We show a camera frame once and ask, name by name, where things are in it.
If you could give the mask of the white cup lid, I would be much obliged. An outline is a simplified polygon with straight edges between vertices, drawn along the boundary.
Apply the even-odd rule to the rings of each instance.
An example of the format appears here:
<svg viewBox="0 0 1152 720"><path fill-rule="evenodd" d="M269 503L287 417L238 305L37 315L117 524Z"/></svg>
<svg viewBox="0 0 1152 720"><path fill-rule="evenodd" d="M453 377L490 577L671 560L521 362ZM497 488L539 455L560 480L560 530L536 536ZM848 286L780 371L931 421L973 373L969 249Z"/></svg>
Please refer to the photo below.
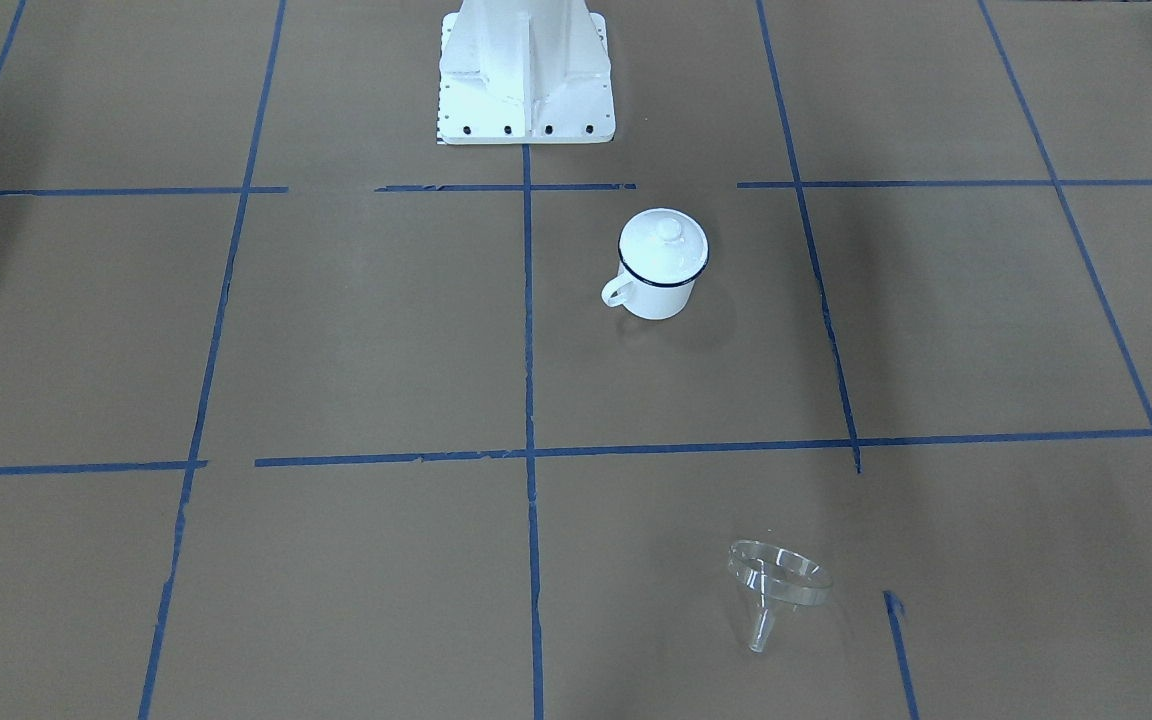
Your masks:
<svg viewBox="0 0 1152 720"><path fill-rule="evenodd" d="M680 287L708 265L708 238L695 220L673 209L647 209L627 220L617 241L620 264L641 282Z"/></svg>

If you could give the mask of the white enamel cup blue rim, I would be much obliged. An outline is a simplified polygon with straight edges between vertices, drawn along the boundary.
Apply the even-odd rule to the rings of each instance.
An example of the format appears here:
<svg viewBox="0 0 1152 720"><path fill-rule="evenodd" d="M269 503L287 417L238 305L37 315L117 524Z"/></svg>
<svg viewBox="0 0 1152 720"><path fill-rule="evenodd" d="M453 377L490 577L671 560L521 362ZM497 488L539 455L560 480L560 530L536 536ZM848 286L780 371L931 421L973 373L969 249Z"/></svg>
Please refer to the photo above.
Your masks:
<svg viewBox="0 0 1152 720"><path fill-rule="evenodd" d="M605 306L622 306L646 320L681 313L710 260L698 222L675 209L647 209L626 223L617 240L617 272L602 286Z"/></svg>

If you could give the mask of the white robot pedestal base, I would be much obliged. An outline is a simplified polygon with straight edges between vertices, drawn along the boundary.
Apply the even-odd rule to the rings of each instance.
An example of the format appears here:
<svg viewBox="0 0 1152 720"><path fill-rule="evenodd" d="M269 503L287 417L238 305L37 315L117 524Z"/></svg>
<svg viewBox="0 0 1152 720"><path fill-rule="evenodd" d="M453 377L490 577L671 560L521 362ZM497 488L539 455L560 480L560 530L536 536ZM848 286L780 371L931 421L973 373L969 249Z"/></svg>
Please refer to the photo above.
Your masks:
<svg viewBox="0 0 1152 720"><path fill-rule="evenodd" d="M463 1L440 26L435 141L608 143L608 26L585 1Z"/></svg>

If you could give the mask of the clear glass funnel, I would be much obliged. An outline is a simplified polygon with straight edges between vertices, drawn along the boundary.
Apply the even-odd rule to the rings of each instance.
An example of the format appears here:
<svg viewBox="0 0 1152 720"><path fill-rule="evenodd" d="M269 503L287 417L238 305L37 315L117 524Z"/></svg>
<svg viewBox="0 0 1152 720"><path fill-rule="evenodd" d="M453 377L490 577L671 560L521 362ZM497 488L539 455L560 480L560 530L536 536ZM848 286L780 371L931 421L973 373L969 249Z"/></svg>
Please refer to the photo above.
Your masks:
<svg viewBox="0 0 1152 720"><path fill-rule="evenodd" d="M833 575L818 561L785 547L755 539L736 539L728 551L727 570L755 598L755 620L748 647L764 653L783 607L820 606L835 588Z"/></svg>

